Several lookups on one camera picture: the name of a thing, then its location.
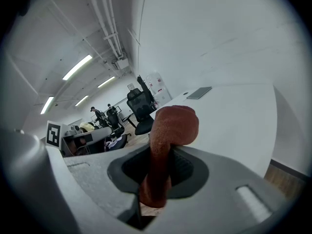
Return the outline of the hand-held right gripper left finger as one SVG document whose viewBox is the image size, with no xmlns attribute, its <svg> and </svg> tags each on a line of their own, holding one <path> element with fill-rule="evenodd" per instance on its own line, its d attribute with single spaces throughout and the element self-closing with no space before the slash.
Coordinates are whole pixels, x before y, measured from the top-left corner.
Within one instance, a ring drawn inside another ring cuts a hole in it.
<svg viewBox="0 0 312 234">
<path fill-rule="evenodd" d="M 110 216 L 144 228 L 139 187 L 148 170 L 149 144 L 111 152 L 65 158 L 65 164 L 84 192 Z"/>
</svg>

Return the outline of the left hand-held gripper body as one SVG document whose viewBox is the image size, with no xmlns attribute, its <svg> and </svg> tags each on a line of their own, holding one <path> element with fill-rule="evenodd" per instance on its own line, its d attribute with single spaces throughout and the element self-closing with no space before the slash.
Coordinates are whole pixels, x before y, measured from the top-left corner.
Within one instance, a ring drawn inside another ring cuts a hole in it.
<svg viewBox="0 0 312 234">
<path fill-rule="evenodd" d="M 109 127 L 87 131 L 77 125 L 68 126 L 63 123 L 47 121 L 45 143 L 58 148 L 62 156 L 79 156 L 90 154 L 89 146 L 112 133 Z"/>
</svg>

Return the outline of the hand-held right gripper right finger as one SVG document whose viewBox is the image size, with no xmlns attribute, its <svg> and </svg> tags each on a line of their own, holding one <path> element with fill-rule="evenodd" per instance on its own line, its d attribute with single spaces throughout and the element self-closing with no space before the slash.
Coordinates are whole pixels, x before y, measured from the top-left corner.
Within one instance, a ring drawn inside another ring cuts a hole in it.
<svg viewBox="0 0 312 234">
<path fill-rule="evenodd" d="M 289 210 L 278 189 L 238 161 L 190 147 L 174 150 L 203 161 L 208 179 L 191 197 L 168 199 L 144 233 L 267 234 Z"/>
</svg>

